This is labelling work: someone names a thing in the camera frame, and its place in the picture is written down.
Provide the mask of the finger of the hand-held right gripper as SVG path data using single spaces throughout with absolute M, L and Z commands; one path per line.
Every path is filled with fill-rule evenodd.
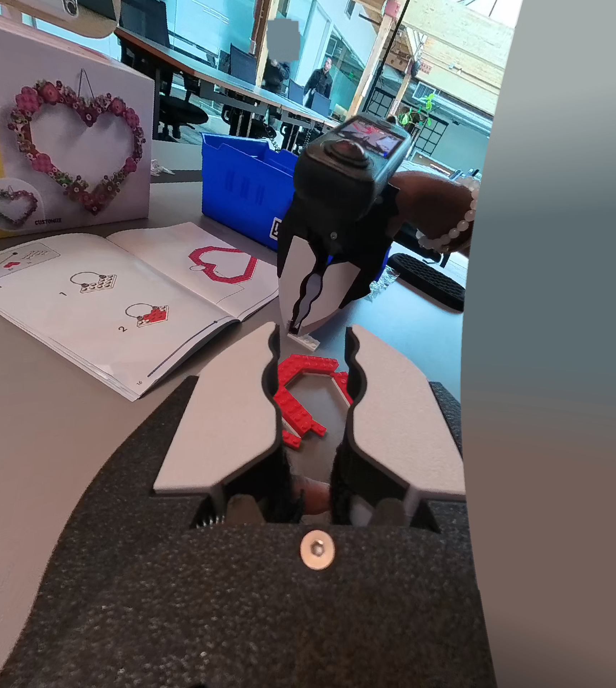
M 293 331 L 314 331 L 332 319 L 360 275 L 350 262 L 331 262 L 321 274 L 312 274 L 297 302 Z
M 279 305 L 285 331 L 319 327 L 317 300 L 322 290 L 323 252 L 308 239 L 291 236 L 278 251 Z

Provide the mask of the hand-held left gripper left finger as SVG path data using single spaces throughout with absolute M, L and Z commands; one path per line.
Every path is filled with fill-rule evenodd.
M 201 370 L 153 484 L 157 495 L 220 495 L 279 448 L 278 408 L 263 377 L 276 372 L 278 334 L 267 322 Z

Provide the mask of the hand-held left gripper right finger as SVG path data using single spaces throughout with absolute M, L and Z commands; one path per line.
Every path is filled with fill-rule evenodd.
M 424 373 L 361 325 L 347 329 L 345 441 L 363 497 L 465 497 L 461 453 Z

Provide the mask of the red brick heart frame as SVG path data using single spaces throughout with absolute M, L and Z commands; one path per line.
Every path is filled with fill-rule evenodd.
M 321 376 L 335 384 L 347 407 L 353 402 L 347 383 L 349 373 L 338 371 L 338 361 L 333 358 L 293 354 L 278 364 L 278 391 L 274 395 L 283 423 L 282 439 L 290 449 L 299 449 L 301 439 L 312 432 L 322 438 L 327 429 L 315 421 L 312 415 L 288 391 L 287 385 L 305 375 Z

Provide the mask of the white instruction booklet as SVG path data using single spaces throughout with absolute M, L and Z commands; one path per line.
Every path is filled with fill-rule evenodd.
M 191 222 L 0 251 L 0 315 L 131 401 L 277 296 L 275 266 Z

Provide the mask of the grey desk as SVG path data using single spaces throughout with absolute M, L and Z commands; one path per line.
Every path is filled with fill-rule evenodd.
M 192 221 L 210 234 L 274 263 L 275 254 L 206 218 L 200 146 L 154 142 L 154 157 L 176 174 L 155 177 L 149 222 L 98 227 L 98 236 L 142 226 Z M 317 330 L 321 356 L 340 358 L 344 329 L 357 323 L 410 358 L 428 377 L 460 394 L 464 316 L 398 279 L 374 298 L 357 301 Z M 141 400 L 129 402 L 0 316 L 0 612 L 30 605 L 46 563 L 81 494 L 114 450 L 180 381 L 197 373 L 222 348 L 269 320 L 279 321 L 278 300 L 241 325 L 222 331 Z M 295 472 L 328 480 L 345 408 L 334 385 L 306 377 L 292 390 L 320 423 L 299 452 Z

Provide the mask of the person's right hand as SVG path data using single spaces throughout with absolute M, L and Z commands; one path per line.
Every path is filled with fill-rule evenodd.
M 473 200 L 467 187 L 421 171 L 400 171 L 390 184 L 398 189 L 397 213 L 387 227 L 391 237 L 409 224 L 427 239 L 438 239 L 464 220 Z

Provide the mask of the crumpled clear plastic bag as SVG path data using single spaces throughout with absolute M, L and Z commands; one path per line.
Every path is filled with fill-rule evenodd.
M 369 293 L 365 297 L 369 301 L 374 301 L 387 288 L 394 284 L 399 278 L 399 272 L 394 270 L 391 266 L 385 266 L 379 278 L 371 282 Z

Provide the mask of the black textured pad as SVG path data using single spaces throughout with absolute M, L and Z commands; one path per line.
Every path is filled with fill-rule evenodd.
M 465 288 L 442 272 L 404 253 L 390 255 L 387 265 L 397 272 L 403 281 L 441 305 L 455 312 L 464 311 Z

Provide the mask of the blue plastic bin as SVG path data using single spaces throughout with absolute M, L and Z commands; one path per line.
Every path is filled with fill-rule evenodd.
M 278 253 L 278 227 L 294 195 L 297 160 L 260 140 L 205 134 L 203 214 Z

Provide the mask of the green potted plant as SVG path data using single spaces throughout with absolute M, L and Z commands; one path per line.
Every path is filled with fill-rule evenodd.
M 418 124 L 421 126 L 431 125 L 432 113 L 436 108 L 436 95 L 436 92 L 433 91 L 421 100 L 417 107 L 401 110 L 397 115 L 398 124 L 404 128 Z

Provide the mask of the black office chair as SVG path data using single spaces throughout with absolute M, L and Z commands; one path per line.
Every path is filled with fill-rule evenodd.
M 200 107 L 171 95 L 172 76 L 170 70 L 155 70 L 155 140 L 175 142 L 181 137 L 182 126 L 206 124 L 209 119 Z
M 229 47 L 229 75 L 255 85 L 256 68 L 257 62 L 253 56 L 235 47 L 233 44 Z M 221 118 L 223 122 L 229 125 L 229 134 L 254 139 L 266 138 L 267 129 L 264 116 L 267 112 L 267 104 L 230 90 L 226 90 L 226 95 L 231 99 L 239 100 L 248 105 L 252 104 L 255 108 L 262 109 L 261 117 L 256 118 L 255 113 L 251 111 L 224 105 L 221 111 Z

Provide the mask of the long office table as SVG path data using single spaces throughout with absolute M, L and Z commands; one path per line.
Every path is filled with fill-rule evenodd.
M 337 121 L 283 96 L 251 85 L 131 31 L 117 27 L 114 34 L 132 49 L 149 54 L 157 63 L 167 65 L 173 72 L 182 72 L 199 80 L 201 99 L 213 100 L 257 115 L 264 114 L 268 106 L 273 106 L 279 109 L 281 121 L 297 126 L 324 125 L 331 129 L 339 125 Z

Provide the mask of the heart wreath toy box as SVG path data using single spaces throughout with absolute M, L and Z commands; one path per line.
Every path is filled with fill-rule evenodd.
M 0 238 L 149 214 L 152 79 L 0 16 Z

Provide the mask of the beige rounded object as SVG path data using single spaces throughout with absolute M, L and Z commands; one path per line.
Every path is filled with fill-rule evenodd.
M 116 29 L 121 1 L 0 1 L 14 10 L 89 39 L 103 39 Z

